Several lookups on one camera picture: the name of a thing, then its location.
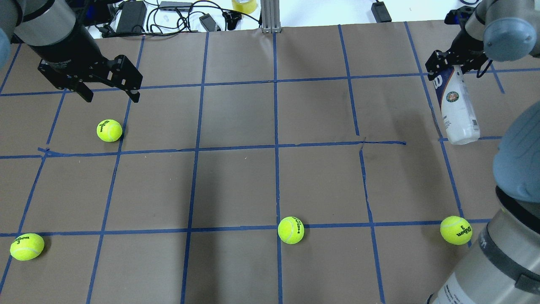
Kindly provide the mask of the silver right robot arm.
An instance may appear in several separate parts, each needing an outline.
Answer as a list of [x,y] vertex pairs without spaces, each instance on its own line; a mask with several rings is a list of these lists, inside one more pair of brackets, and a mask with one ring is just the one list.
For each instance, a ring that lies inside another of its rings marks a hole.
[[[452,10],[458,24],[451,47],[435,50],[425,67],[442,111],[447,138],[462,145],[480,138],[463,74],[484,63],[539,57],[538,0],[480,0]],[[427,304],[538,304],[539,103],[509,127],[492,165],[501,205]]]

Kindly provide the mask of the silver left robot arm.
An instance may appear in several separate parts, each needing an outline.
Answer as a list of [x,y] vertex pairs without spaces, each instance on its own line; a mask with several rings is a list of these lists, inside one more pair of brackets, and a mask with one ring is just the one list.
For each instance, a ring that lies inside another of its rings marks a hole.
[[102,83],[139,101],[141,73],[124,54],[106,58],[64,0],[2,0],[0,8],[2,65],[16,36],[38,54],[38,70],[55,88],[91,102],[87,83]]

